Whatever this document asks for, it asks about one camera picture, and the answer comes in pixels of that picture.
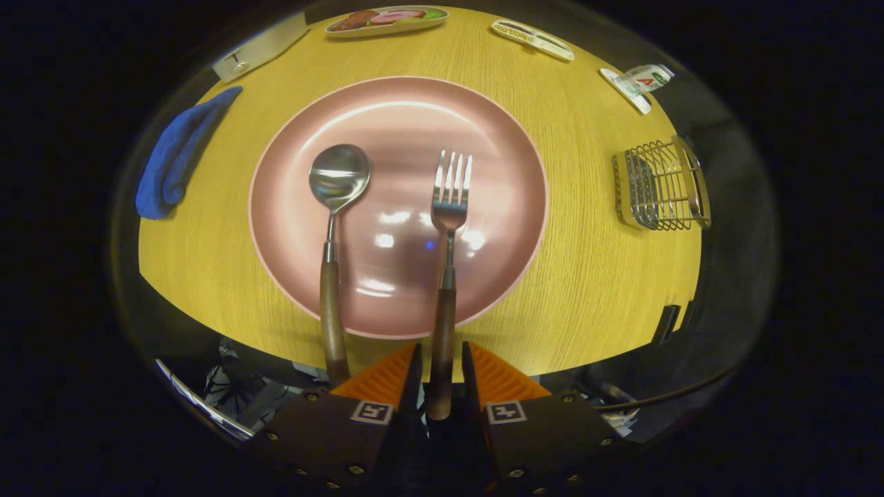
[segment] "metal fork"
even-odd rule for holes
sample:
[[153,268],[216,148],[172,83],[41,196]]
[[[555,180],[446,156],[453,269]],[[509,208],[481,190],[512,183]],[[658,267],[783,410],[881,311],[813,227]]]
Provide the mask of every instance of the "metal fork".
[[[457,171],[454,158],[457,156]],[[467,220],[469,199],[469,176],[473,170],[473,156],[467,157],[463,169],[463,154],[451,153],[448,172],[443,185],[446,154],[442,150],[433,184],[433,223],[446,236],[445,266],[439,281],[436,303],[436,330],[433,332],[433,353],[430,369],[430,385],[427,389],[427,416],[442,420],[451,413],[451,374],[454,360],[454,307],[457,292],[454,284],[454,232]]]

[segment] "wooden table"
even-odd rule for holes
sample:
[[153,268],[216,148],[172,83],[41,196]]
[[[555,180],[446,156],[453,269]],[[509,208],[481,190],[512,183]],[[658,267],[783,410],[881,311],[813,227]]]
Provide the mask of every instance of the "wooden table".
[[[533,265],[494,309],[459,328],[456,339],[475,341],[529,375],[648,343],[663,306],[684,307],[693,298],[700,230],[624,225],[614,208],[611,157],[668,139],[674,129],[666,114],[651,97],[651,113],[640,115],[598,75],[611,66],[574,45],[575,60],[562,62],[493,34],[491,14],[448,10],[442,26],[378,38],[330,39],[323,30],[332,19],[319,22],[275,60],[231,84],[219,82],[203,101],[231,85],[243,92],[196,166],[184,201],[167,219],[141,221],[144,278],[219,333],[324,367],[319,322],[277,290],[255,254],[249,182],[274,134],[308,103],[361,80],[429,76],[473,88],[510,111],[536,143],[550,188],[549,220]],[[426,380],[431,339],[421,342]],[[348,335],[351,370],[401,345]],[[457,350],[454,380],[462,381]]]

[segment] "blue cloth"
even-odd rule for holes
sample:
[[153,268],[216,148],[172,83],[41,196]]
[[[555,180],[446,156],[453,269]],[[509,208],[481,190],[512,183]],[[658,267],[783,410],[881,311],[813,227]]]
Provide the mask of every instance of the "blue cloth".
[[184,198],[187,181],[209,139],[242,87],[228,88],[206,103],[181,112],[160,134],[135,194],[135,209],[162,219]]

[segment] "cable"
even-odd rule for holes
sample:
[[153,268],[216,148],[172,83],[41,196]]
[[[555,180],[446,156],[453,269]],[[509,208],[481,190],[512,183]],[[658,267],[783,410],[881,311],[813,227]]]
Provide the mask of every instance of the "cable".
[[673,399],[677,399],[679,397],[683,397],[688,394],[693,394],[697,390],[702,390],[707,386],[719,381],[720,379],[726,377],[728,374],[734,372],[739,363],[734,363],[728,366],[727,368],[719,371],[718,373],[712,375],[709,378],[701,380],[691,386],[686,386],[680,390],[675,390],[674,392],[669,392],[668,394],[658,395],[656,397],[651,397],[650,399],[644,399],[643,401],[635,401],[635,402],[627,402],[625,404],[612,404],[610,406],[598,406],[596,407],[596,411],[598,412],[612,412],[612,411],[623,411],[623,410],[632,410],[638,409],[645,406],[651,406],[653,404],[659,404],[665,401],[671,401]]

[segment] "orange gripper pad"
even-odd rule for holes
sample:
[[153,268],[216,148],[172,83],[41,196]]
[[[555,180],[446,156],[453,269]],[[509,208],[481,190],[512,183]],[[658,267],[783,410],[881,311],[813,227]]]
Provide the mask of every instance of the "orange gripper pad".
[[488,402],[527,401],[552,395],[508,362],[473,342],[468,344],[476,370],[480,409],[485,409]]
[[331,394],[392,404],[399,409],[408,366],[416,344],[406,345],[340,384]]

